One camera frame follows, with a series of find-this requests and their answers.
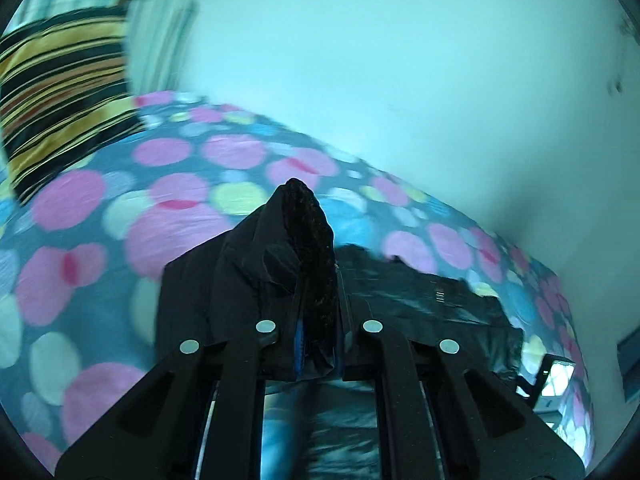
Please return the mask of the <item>black shiny puffer jacket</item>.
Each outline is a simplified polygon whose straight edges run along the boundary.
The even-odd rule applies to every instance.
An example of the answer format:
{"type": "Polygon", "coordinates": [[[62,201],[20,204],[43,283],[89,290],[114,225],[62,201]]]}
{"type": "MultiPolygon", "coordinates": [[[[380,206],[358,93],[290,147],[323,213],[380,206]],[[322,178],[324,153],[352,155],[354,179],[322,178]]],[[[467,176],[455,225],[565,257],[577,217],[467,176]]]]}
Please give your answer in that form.
{"type": "Polygon", "coordinates": [[[267,479],[375,479],[380,474],[374,391],[337,371],[347,348],[342,304],[366,306],[420,344],[452,339],[513,386],[523,334],[500,302],[462,280],[424,274],[356,245],[336,246],[316,196],[302,181],[280,185],[235,228],[164,267],[154,352],[183,341],[216,344],[250,323],[284,329],[286,368],[262,441],[267,479]]]}

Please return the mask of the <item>teal window ledge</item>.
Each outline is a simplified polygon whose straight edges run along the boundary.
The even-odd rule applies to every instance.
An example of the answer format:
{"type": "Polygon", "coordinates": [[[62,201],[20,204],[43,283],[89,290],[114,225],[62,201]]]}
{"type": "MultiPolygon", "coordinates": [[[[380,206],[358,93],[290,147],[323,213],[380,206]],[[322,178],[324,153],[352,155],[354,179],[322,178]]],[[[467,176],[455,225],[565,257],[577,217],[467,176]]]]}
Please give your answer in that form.
{"type": "Polygon", "coordinates": [[[627,403],[634,402],[640,391],[640,328],[626,336],[617,344],[617,359],[623,392],[627,403]]]}

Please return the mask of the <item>polka dot bed sheet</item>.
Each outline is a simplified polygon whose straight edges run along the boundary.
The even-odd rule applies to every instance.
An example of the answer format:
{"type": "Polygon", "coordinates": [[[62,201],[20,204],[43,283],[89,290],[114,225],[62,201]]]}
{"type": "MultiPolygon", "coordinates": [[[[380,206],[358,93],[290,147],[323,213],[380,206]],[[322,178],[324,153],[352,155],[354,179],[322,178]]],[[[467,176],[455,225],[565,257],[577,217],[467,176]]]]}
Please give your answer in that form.
{"type": "Polygon", "coordinates": [[[140,133],[81,159],[29,204],[1,192],[1,404],[47,470],[150,368],[166,263],[296,178],[337,245],[358,245],[500,300],[521,373],[570,359],[556,433],[582,460],[593,408],[559,278],[474,220],[355,155],[186,92],[137,98],[140,133]]]}

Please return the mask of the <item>yellow black striped pillow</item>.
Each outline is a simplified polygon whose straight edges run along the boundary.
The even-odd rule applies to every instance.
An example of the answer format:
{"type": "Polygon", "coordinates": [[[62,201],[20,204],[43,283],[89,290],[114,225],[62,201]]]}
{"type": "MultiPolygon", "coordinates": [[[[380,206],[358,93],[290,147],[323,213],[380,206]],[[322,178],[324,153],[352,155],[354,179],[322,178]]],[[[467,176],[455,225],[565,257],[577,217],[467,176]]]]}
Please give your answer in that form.
{"type": "Polygon", "coordinates": [[[139,133],[127,78],[126,11],[94,6],[1,39],[1,146],[20,204],[64,169],[139,133]]]}

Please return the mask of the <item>pale striped pillow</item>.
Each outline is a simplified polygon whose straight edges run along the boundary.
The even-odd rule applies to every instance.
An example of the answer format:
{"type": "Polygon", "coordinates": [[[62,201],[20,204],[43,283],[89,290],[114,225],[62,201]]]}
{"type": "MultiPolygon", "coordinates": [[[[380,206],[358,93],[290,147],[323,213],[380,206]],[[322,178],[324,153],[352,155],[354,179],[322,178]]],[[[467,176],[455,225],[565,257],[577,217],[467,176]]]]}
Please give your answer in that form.
{"type": "Polygon", "coordinates": [[[98,6],[126,10],[130,91],[140,96],[177,88],[186,44],[198,15],[196,0],[23,0],[6,32],[56,14],[98,6]]]}

